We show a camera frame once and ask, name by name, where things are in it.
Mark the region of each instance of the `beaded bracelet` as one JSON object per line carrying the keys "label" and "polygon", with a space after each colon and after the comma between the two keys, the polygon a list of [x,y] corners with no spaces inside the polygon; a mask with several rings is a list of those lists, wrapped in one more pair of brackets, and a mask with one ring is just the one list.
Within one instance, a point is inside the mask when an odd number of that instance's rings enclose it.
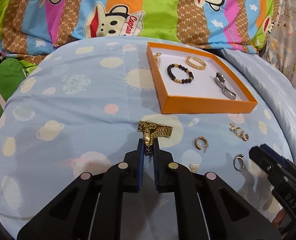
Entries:
{"label": "beaded bracelet", "polygon": [[[175,75],[171,72],[171,69],[173,67],[177,67],[183,71],[185,71],[188,75],[189,75],[189,78],[188,79],[177,79],[175,77]],[[171,64],[168,66],[167,68],[167,73],[168,73],[168,76],[171,78],[171,80],[175,81],[176,83],[179,83],[179,84],[186,84],[186,83],[191,83],[192,80],[193,80],[193,74],[191,71],[189,71],[187,68],[183,67],[182,65],[178,65],[178,64]]]}

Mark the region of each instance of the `silver ring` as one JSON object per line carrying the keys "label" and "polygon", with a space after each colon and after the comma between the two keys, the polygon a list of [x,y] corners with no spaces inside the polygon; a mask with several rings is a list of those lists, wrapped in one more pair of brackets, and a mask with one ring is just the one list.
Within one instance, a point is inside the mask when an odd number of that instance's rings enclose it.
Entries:
{"label": "silver ring", "polygon": [[[244,155],[242,155],[242,154],[239,154],[239,155],[237,155],[235,158],[234,158],[234,168],[235,168],[235,170],[236,171],[241,171],[243,168],[244,168],[244,166],[245,166],[245,162],[244,162]],[[243,163],[243,165],[242,165],[242,167],[241,167],[241,169],[239,169],[239,168],[237,168],[236,167],[236,160],[237,159],[241,159],[242,160],[242,163]]]}

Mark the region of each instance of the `jewelry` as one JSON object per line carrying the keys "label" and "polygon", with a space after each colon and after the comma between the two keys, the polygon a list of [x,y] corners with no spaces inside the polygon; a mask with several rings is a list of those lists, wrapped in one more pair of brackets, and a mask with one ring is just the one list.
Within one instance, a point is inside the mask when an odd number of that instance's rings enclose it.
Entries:
{"label": "jewelry", "polygon": [[[235,158],[234,158],[234,161],[233,161],[233,164],[234,164],[234,168],[235,168],[235,170],[236,171],[241,171],[243,168],[244,168],[244,166],[245,166],[245,162],[244,162],[244,155],[242,155],[242,154],[238,154]],[[242,167],[239,169],[239,168],[237,168],[236,167],[236,160],[237,159],[241,159],[242,160]]]}
{"label": "jewelry", "polygon": [[190,164],[189,167],[190,167],[191,172],[197,173],[197,170],[199,168],[199,165],[197,163],[192,163],[192,164]]}
{"label": "jewelry", "polygon": [[202,141],[205,143],[205,144],[204,144],[204,153],[205,153],[206,150],[207,150],[207,147],[209,146],[207,139],[206,139],[205,137],[200,136],[200,137],[198,137],[198,138],[195,140],[195,147],[196,147],[198,150],[201,150],[202,147],[198,144],[198,140],[202,140]]}
{"label": "jewelry", "polygon": [[152,150],[153,139],[158,137],[169,138],[172,133],[172,126],[167,126],[154,122],[140,121],[138,124],[138,132],[142,132],[145,141],[145,153],[148,155]]}
{"label": "jewelry", "polygon": [[242,139],[244,142],[247,142],[249,140],[249,135],[247,133],[245,133],[241,127],[236,127],[235,123],[231,122],[230,123],[230,128],[229,130],[231,130],[232,132],[235,133],[235,135]]}
{"label": "jewelry", "polygon": [[153,58],[155,59],[158,68],[160,66],[160,61],[161,61],[160,56],[161,56],[161,53],[159,52],[153,55]]}
{"label": "jewelry", "polygon": [[230,100],[236,99],[236,93],[232,92],[228,87],[225,85],[225,78],[224,75],[217,72],[214,78],[215,83],[221,88],[221,92]]}
{"label": "jewelry", "polygon": [[187,58],[186,58],[186,64],[188,65],[188,66],[191,66],[192,68],[195,68],[195,69],[200,69],[200,70],[205,70],[205,68],[206,68],[206,62],[204,62],[203,60],[201,60],[200,58],[197,58],[197,57],[193,57],[192,59],[194,60],[194,61],[196,61],[196,62],[198,62],[198,63],[200,63],[201,65],[199,66],[199,65],[197,65],[197,64],[194,64],[194,63],[192,63],[192,62],[190,62],[189,60],[191,59],[191,56],[188,56]]}
{"label": "jewelry", "polygon": [[[181,79],[181,80],[180,79],[177,79],[175,77],[175,75],[171,72],[171,69],[173,67],[177,67],[177,68],[185,71],[188,74],[189,78],[188,79]],[[171,65],[169,65],[168,68],[167,68],[167,73],[168,73],[168,76],[171,78],[171,80],[173,80],[173,81],[175,81],[176,83],[179,83],[179,84],[191,83],[192,80],[193,80],[193,74],[192,74],[192,72],[189,71],[187,68],[183,67],[182,65],[178,65],[178,64],[171,64]]]}

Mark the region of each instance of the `floral fabric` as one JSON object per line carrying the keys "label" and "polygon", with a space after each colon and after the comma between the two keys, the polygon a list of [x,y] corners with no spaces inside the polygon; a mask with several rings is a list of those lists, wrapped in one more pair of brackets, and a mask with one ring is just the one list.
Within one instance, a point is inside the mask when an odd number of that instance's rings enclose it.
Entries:
{"label": "floral fabric", "polygon": [[280,0],[278,16],[262,57],[296,88],[296,0]]}

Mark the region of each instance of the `gold hoop earring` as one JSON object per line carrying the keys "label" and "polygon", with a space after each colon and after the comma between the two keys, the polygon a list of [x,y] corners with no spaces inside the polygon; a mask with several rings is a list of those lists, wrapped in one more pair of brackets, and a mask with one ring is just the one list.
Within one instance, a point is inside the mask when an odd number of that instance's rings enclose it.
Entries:
{"label": "gold hoop earring", "polygon": [[245,133],[245,131],[243,131],[242,128],[236,127],[235,123],[233,123],[233,122],[230,123],[230,126],[231,127],[229,128],[229,130],[234,132],[238,138],[242,139],[244,142],[247,142],[249,140],[248,133]]}
{"label": "gold hoop earring", "polygon": [[204,62],[204,61],[201,60],[200,58],[197,58],[197,57],[193,57],[193,58],[192,58],[194,61],[200,63],[200,64],[201,64],[200,66],[197,65],[197,64],[194,64],[194,63],[190,62],[190,61],[189,61],[190,59],[191,59],[191,56],[188,56],[188,57],[186,58],[186,64],[187,64],[188,66],[191,66],[192,68],[200,69],[200,70],[205,70],[205,69],[206,69],[206,66],[207,66],[206,62]]}
{"label": "gold hoop earring", "polygon": [[198,138],[195,140],[195,147],[196,147],[198,150],[201,150],[202,147],[198,144],[198,140],[202,140],[202,141],[205,143],[205,144],[204,144],[204,153],[205,153],[206,150],[207,150],[207,147],[209,146],[207,139],[206,139],[205,137],[200,136],[200,137],[198,137]]}

